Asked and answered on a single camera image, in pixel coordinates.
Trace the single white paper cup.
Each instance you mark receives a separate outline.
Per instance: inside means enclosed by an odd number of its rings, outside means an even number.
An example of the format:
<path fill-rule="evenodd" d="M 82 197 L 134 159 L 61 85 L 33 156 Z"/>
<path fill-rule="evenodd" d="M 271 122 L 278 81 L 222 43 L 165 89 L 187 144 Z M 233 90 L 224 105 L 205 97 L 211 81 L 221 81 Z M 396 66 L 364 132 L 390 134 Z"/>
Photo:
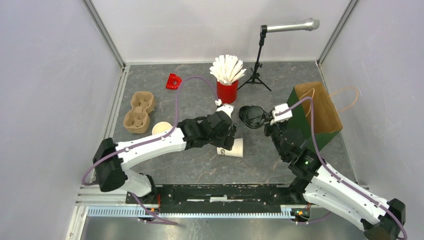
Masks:
<path fill-rule="evenodd" d="M 243 138 L 236 138 L 231 150 L 218 147 L 216 152 L 220 156 L 242 158 L 244 156 L 244 140 Z"/>

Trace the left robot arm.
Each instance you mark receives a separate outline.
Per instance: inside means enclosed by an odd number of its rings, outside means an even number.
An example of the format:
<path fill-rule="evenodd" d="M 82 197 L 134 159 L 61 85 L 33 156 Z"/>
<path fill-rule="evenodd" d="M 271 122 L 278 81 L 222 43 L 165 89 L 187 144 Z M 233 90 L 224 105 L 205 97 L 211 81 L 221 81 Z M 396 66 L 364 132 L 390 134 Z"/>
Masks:
<path fill-rule="evenodd" d="M 112 138 L 104 139 L 93 158 L 96 182 L 103 193 L 121 189 L 151 204 L 157 198 L 154 181 L 150 175 L 133 171 L 133 166 L 208 144 L 231 150 L 237 130 L 231 115 L 219 110 L 207 116 L 184 119 L 169 131 L 137 140 L 115 143 Z"/>

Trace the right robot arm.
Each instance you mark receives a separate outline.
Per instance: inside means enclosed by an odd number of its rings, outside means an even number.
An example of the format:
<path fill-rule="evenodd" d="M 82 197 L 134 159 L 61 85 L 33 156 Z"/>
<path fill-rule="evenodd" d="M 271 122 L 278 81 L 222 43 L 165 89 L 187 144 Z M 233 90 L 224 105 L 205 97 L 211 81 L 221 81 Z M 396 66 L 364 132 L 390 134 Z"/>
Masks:
<path fill-rule="evenodd" d="M 265 124 L 264 134 L 295 175 L 288 191 L 293 203 L 306 201 L 325 208 L 355 225 L 368 240 L 405 239 L 406 206 L 402 201 L 387 200 L 343 176 L 306 148 L 302 132 L 289 129 L 286 122 Z"/>

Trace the white paper cup stack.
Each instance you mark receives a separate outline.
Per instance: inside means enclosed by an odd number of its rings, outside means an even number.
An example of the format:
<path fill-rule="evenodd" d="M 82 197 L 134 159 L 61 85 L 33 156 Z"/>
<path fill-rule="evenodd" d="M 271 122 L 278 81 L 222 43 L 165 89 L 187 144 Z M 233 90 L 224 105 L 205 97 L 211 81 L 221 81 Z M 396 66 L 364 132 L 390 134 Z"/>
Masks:
<path fill-rule="evenodd" d="M 156 134 L 159 134 L 159 133 L 162 133 L 162 132 L 168 131 L 168 130 L 170 130 L 172 127 L 173 127 L 173 126 L 172 126 L 169 122 L 161 121 L 161 122 L 156 123 L 156 124 L 153 126 L 151 133 L 152 133 L 152 135 L 156 135 Z"/>

